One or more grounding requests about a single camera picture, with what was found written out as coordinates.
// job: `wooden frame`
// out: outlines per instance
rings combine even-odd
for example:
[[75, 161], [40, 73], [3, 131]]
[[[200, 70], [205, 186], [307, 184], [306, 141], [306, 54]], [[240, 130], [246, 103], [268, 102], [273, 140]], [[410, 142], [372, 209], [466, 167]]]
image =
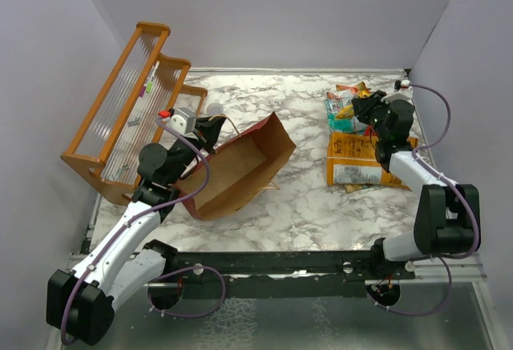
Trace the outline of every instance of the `wooden frame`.
[[[71, 141], [70, 146], [61, 155], [61, 158], [64, 162], [66, 162], [96, 191], [98, 191], [112, 203], [119, 205], [128, 204], [131, 200], [130, 194], [133, 193], [135, 190], [135, 185], [139, 182], [139, 176], [137, 176], [133, 183], [125, 183], [123, 181], [112, 180], [112, 178], [104, 178], [102, 177], [102, 172], [107, 165], [109, 157], [115, 149], [116, 143], [122, 134], [123, 128], [125, 127], [125, 124], [127, 123], [132, 110], [134, 109], [134, 105], [139, 98], [139, 93], [141, 90], [143, 90], [143, 85], [146, 82], [146, 78], [156, 62], [158, 61], [160, 63], [158, 71], [168, 69], [175, 71], [175, 73], [180, 72], [177, 78], [175, 78], [174, 75], [169, 79], [167, 79], [165, 76], [161, 76], [164, 82], [163, 85], [167, 84], [168, 86], [172, 86], [169, 100], [167, 101], [166, 106], [162, 107], [162, 110], [173, 107], [176, 99], [178, 98], [178, 95], [181, 93], [201, 97], [200, 104], [196, 110], [196, 113], [199, 114], [204, 102], [204, 98], [207, 95], [207, 91], [204, 88], [184, 85], [184, 80], [191, 67], [191, 63], [188, 60], [170, 58], [160, 53], [160, 50], [162, 49], [162, 46], [164, 45], [170, 33], [171, 31], [169, 30], [169, 27], [163, 24], [149, 22], [137, 23], [134, 34], [131, 36], [125, 49], [119, 56], [117, 63], [114, 65], [112, 72], [109, 74], [106, 82], [103, 84], [103, 87], [96, 97], [93, 105], [91, 106], [91, 109], [87, 112], [87, 115], [83, 120], [80, 128], [77, 130], [77, 133]], [[153, 36], [155, 45], [153, 45], [151, 41], [148, 41], [147, 36], [143, 37], [142, 35], [144, 34]], [[84, 140], [84, 135], [86, 135], [87, 131], [90, 129], [91, 124], [99, 112], [99, 108], [108, 97], [116, 78], [129, 59], [129, 55], [134, 50], [138, 40], [140, 40], [140, 42], [144, 47], [146, 47], [147, 50], [151, 50], [151, 52], [149, 53], [147, 60], [139, 73], [139, 77], [135, 81], [135, 84], [133, 84], [132, 87], [128, 87], [130, 89], [130, 94], [128, 95], [127, 100], [124, 102], [119, 116], [111, 128], [107, 140], [102, 145], [99, 155], [89, 156], [77, 153], [77, 150]], [[155, 114], [145, 114], [144, 116], [153, 117]], [[159, 142], [160, 137], [162, 136], [162, 131], [163, 130], [158, 127], [151, 138], [151, 142]]]

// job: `gray wall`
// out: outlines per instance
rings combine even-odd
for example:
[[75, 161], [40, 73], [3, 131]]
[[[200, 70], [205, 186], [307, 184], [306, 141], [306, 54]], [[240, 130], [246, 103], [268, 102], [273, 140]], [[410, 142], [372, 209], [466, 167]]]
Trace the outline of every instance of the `gray wall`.
[[412, 67], [448, 0], [94, 0], [127, 41], [138, 21], [172, 29], [193, 66]]
[[[451, 0], [411, 78], [437, 87], [453, 123], [433, 149], [438, 167], [475, 184], [481, 197], [480, 253], [491, 292], [513, 342], [513, 0]], [[428, 140], [443, 128], [443, 105], [426, 92], [414, 101]]]
[[0, 18], [0, 347], [40, 349], [95, 194], [59, 156], [120, 49], [91, 0], [0, 0]]

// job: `white marble surface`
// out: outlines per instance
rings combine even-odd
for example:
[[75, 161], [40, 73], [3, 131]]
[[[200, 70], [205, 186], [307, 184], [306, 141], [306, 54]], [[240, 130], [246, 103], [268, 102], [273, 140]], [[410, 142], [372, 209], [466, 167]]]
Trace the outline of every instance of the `white marble surface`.
[[[208, 222], [193, 219], [179, 204], [145, 242], [159, 239], [181, 251], [358, 250], [411, 229], [418, 205], [411, 191], [372, 187], [346, 194], [343, 187], [326, 185], [325, 92], [362, 80], [387, 91], [401, 76], [189, 74], [187, 84], [208, 89], [204, 109], [221, 103], [240, 130], [275, 111], [297, 149], [275, 178], [279, 191], [267, 190], [235, 215]], [[225, 123], [220, 142], [234, 135]], [[412, 135], [422, 141], [418, 123]], [[102, 200], [91, 248], [123, 211]]]

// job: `open brown paper bag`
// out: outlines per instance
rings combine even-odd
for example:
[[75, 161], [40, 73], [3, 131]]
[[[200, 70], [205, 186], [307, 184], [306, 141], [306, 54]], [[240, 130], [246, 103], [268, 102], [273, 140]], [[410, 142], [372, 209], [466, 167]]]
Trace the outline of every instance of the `open brown paper bag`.
[[[267, 187], [287, 163], [296, 145], [273, 112], [207, 157], [210, 180], [205, 189], [184, 202], [191, 216], [211, 220], [239, 211]], [[205, 178], [200, 162], [184, 180], [176, 183], [181, 196], [197, 189]]]

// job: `wooden dish rack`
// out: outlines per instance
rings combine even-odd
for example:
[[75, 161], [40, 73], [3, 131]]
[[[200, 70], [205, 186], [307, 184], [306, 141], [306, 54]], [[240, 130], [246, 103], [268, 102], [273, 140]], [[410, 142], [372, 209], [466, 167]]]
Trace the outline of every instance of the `wooden dish rack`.
[[[138, 182], [142, 147], [157, 143], [155, 119], [170, 107], [200, 113], [207, 90], [184, 84], [191, 63], [160, 53], [171, 31], [139, 22], [61, 158], [108, 201], [127, 205]], [[154, 66], [150, 90], [147, 77]]]

